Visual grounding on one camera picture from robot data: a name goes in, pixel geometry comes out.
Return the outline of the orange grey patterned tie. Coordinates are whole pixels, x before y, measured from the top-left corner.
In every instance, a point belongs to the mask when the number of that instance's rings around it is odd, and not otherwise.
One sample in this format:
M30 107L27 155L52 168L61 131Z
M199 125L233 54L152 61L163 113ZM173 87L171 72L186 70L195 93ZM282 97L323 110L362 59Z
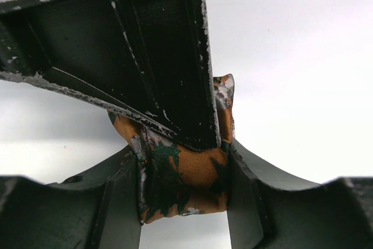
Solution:
M234 77L213 79L221 145L194 152L112 111L108 116L137 157L141 224L161 218L224 212L230 191L228 153L234 139Z

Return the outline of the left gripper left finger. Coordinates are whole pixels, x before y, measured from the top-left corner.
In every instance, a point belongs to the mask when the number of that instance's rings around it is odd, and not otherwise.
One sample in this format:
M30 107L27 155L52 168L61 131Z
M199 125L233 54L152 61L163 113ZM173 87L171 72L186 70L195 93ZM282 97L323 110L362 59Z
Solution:
M138 248L136 156L125 147L61 183L1 177L2 248Z

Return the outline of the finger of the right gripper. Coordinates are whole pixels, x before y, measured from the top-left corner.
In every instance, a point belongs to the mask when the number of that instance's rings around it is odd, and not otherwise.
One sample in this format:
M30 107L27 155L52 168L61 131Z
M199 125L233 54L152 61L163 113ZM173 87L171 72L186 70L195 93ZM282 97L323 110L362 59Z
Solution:
M206 0L1 0L1 79L220 145Z

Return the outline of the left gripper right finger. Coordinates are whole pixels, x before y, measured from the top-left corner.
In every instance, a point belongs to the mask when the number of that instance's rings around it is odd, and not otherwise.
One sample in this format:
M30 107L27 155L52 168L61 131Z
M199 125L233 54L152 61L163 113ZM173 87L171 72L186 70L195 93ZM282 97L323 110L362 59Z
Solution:
M314 183L270 164L237 141L229 156L232 248L372 247L372 178Z

